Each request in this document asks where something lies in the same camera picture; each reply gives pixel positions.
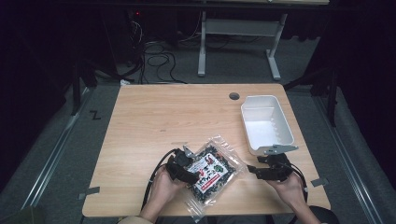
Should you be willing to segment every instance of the desk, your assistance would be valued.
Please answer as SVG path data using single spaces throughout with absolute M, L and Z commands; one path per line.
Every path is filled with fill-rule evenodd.
M 231 92 L 237 92 L 240 99 L 230 99 Z M 289 152 L 288 157 L 305 175 L 308 203 L 330 208 L 324 188 L 313 188 L 310 184 L 318 173 L 281 85 L 133 85 L 120 88 L 90 184 L 90 188 L 100 187 L 100 192 L 87 196 L 84 216 L 138 215 L 151 172 L 163 155 L 184 144 L 198 150 L 208 138 L 218 134 L 245 163 L 263 167 L 248 152 L 241 104 L 248 95 L 266 94 L 277 97 L 299 147 Z M 289 212 L 276 192 L 254 174 L 239 176 L 206 210 L 207 215 Z M 189 213 L 181 197 L 176 197 L 162 215 Z

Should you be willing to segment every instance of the hand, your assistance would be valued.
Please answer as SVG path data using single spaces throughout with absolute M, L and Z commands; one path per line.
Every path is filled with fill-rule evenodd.
M 187 183 L 176 182 L 162 166 L 155 175 L 151 186 L 151 193 L 145 207 L 140 212 L 140 217 L 154 223 L 163 207 L 172 201 L 179 190 L 186 187 Z
M 297 174 L 291 173 L 288 179 L 283 182 L 267 181 L 267 183 L 276 190 L 280 199 L 293 210 L 294 214 L 302 223 L 320 223 L 305 202 L 303 181 Z
M 165 205 L 172 201 L 178 191 L 186 185 L 187 183 L 184 182 L 173 181 L 165 167 L 162 166 L 157 171 L 152 183 L 149 201 Z
M 303 195 L 303 181 L 294 172 L 283 182 L 267 181 L 279 195 L 280 199 L 291 206 L 295 203 L 305 203 Z

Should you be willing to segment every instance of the sleeve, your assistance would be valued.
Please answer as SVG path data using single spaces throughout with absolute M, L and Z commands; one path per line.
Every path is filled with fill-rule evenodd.
M 133 224 L 152 224 L 151 222 L 143 219 L 142 217 L 127 217 L 125 219 L 122 220 L 122 222 L 120 223 L 125 223 L 125 224 L 129 224 L 129 223 L 133 223 Z

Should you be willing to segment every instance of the gray floor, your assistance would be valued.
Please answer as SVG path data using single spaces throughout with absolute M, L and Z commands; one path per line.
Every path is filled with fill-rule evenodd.
M 265 38 L 253 42 L 250 40 L 251 37 L 233 37 L 233 41 L 223 48 L 219 47 L 224 42 L 209 40 L 208 46 L 212 48 L 207 50 L 205 77 L 196 75 L 197 46 L 162 46 L 167 52 L 175 55 L 176 66 L 172 75 L 184 82 L 274 83 L 263 54 L 264 46 L 271 42 Z M 317 40 L 281 40 L 276 52 L 276 61 L 282 76 L 278 83 L 289 83 L 303 74 L 317 43 Z M 148 49 L 148 53 L 160 51 L 158 45 Z M 155 57 L 153 54 L 147 54 L 146 59 L 156 64 L 163 62 L 163 57 Z M 171 68 L 172 64 L 168 63 L 160 67 L 157 73 L 157 67 L 147 64 L 145 77 L 149 83 L 163 82 L 159 77 L 170 80 Z M 133 78 L 138 79 L 138 74 L 133 75 Z M 37 201 L 45 211 L 46 223 L 80 222 L 83 201 L 78 201 L 77 196 L 90 184 L 119 88 L 117 81 L 99 78 L 98 87 L 90 90 L 91 97 L 81 109 L 76 125 L 64 143 L 64 153 Z M 395 191 L 365 144 L 348 111 L 342 91 L 337 92 L 337 127 L 332 128 L 323 118 L 325 99 L 311 97 L 308 90 L 309 86 L 300 86 L 288 91 L 287 94 L 318 173 L 330 181 L 325 189 L 332 210 L 341 223 L 396 223 L 393 211 L 396 207 Z M 21 210 L 59 136 L 71 119 L 71 91 L 66 94 L 66 98 L 64 107 L 47 124 L 0 195 L 0 219 Z M 96 116 L 101 119 L 92 119 L 91 110 L 97 110 Z M 352 162 L 352 168 L 345 166 L 349 162 Z M 358 175 L 351 175 L 353 170 L 357 171 Z M 363 189 L 368 192 L 369 202 L 364 192 L 360 191 L 359 183 L 362 183 Z M 276 223 L 288 223 L 289 219 L 288 215 L 276 216 Z M 84 223 L 116 222 L 116 218 L 84 220 Z

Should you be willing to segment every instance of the metal rail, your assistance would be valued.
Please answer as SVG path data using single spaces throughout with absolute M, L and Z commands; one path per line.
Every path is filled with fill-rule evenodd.
M 64 143 L 67 140 L 73 127 L 75 126 L 81 110 L 84 108 L 84 105 L 87 104 L 87 102 L 91 98 L 92 92 L 93 92 L 93 89 L 85 88 L 84 92 L 82 93 L 82 104 L 81 104 L 81 107 L 79 108 L 79 111 L 76 113 L 76 115 L 72 116 L 69 119 L 69 121 L 67 122 L 66 127 L 64 128 L 63 132 L 61 133 L 61 136 L 59 137 L 58 142 L 56 143 L 54 149 L 52 150 L 51 154 L 49 155 L 49 158 L 47 159 L 46 164 L 44 165 L 40 175 L 38 176 L 37 180 L 35 181 L 35 184 L 33 185 L 32 189 L 31 189 L 28 197 L 26 198 L 26 201 L 24 202 L 21 209 L 26 208 L 28 206 L 37 206 L 38 201 L 41 198 L 41 195 L 43 194 L 46 186 L 50 182 L 50 179 L 51 179 L 51 177 L 59 163 L 59 160 L 61 159 L 62 155 L 64 154 L 64 150 L 65 150 Z
M 332 134 L 332 139 L 334 140 L 334 143 L 337 145 L 337 154 L 341 159 L 341 164 L 346 171 L 349 182 L 351 183 L 352 188 L 354 189 L 355 194 L 358 197 L 359 202 L 361 203 L 361 208 L 363 209 L 364 214 L 367 216 L 368 221 L 372 224 L 384 223 L 378 213 L 378 210 L 375 207 L 375 204 L 372 201 L 370 191 L 366 188 L 365 184 L 361 180 L 361 176 L 359 175 L 355 165 L 353 164 L 352 159 L 350 159 L 349 153 L 347 152 L 347 149 L 344 146 L 341 137 L 326 117 L 327 112 L 325 104 L 321 101 L 320 97 L 313 97 L 313 99 L 315 105 L 317 106 L 317 109 L 321 112 L 319 114 L 326 121 L 326 125 L 329 128 L 330 133 Z

